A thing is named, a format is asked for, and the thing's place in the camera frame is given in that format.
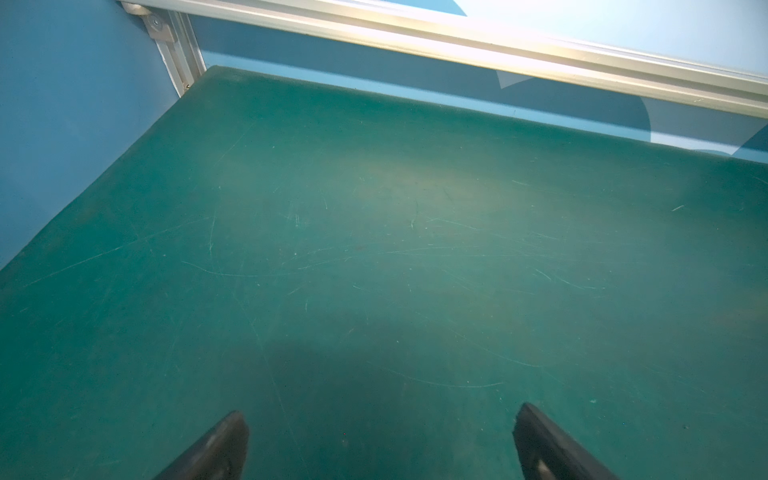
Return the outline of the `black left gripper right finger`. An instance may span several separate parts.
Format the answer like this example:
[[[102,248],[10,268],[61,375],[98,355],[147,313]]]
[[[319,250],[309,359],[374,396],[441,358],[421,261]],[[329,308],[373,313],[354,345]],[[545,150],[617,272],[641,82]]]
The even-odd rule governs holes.
[[[512,435],[526,480],[619,479],[532,403],[521,405]]]

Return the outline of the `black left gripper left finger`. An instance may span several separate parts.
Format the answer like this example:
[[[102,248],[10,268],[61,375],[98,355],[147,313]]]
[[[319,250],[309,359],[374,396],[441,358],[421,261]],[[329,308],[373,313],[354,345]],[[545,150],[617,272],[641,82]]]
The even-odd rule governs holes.
[[[240,480],[247,459],[249,427],[232,411],[154,477],[154,480]]]

